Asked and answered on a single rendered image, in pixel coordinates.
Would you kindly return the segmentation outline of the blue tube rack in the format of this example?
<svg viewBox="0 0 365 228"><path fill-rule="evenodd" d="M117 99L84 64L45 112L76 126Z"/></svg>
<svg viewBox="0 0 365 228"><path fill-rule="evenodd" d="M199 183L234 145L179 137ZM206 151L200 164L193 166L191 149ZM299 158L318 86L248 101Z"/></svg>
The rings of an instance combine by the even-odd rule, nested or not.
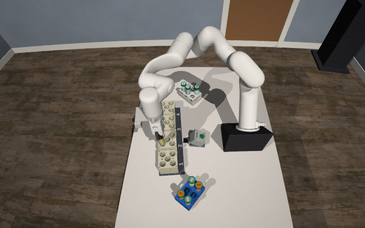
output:
<svg viewBox="0 0 365 228"><path fill-rule="evenodd" d="M191 196L191 198L192 198L191 204L186 205L184 202L184 199L180 200L177 195L175 196L175 200L178 201L187 210L190 210L192 208L192 206L195 204L195 202L197 201L197 199L200 197L200 195L203 193L205 188L203 186L201 191L196 191L195 185L190 186L189 182L187 181L186 184L182 187L182 190L184 190L185 196L186 195Z"/></svg>

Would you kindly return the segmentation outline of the green tube cap with orange s7 dot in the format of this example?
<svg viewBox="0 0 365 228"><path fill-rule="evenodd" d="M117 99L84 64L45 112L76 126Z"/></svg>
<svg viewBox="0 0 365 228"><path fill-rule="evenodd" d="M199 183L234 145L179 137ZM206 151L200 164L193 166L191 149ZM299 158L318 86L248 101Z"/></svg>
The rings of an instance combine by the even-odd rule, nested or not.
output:
<svg viewBox="0 0 365 228"><path fill-rule="evenodd" d="M177 191L177 196L179 197L180 200L183 200L185 197L185 193L183 190L178 190Z"/></svg>

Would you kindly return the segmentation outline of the conical tube with pink liquid and green cap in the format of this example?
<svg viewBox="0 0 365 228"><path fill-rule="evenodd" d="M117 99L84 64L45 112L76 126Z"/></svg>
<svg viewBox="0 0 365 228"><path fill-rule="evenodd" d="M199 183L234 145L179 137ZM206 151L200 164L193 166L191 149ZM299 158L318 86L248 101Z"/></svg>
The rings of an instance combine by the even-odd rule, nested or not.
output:
<svg viewBox="0 0 365 228"><path fill-rule="evenodd" d="M195 183L196 191L201 191L201 190L202 190L202 187L203 187L202 182L197 181L197 182Z"/></svg>

